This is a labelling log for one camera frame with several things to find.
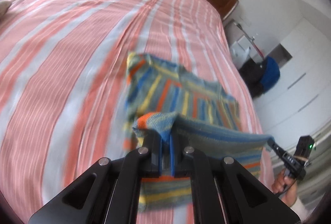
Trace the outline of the person's right hand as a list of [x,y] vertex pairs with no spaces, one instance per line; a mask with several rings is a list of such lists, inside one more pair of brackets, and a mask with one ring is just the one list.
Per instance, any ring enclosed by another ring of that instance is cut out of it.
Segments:
[[274,194],[283,193],[281,200],[290,207],[297,198],[297,182],[285,175],[285,169],[283,169],[272,184],[272,192]]

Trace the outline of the right forearm white sleeve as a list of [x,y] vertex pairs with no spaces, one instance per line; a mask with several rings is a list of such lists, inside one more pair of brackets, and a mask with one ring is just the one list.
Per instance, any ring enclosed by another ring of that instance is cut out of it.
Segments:
[[290,206],[291,210],[293,210],[300,218],[300,220],[306,221],[313,210],[308,210],[305,205],[301,202],[301,199],[299,197],[296,198],[296,201],[292,206]]

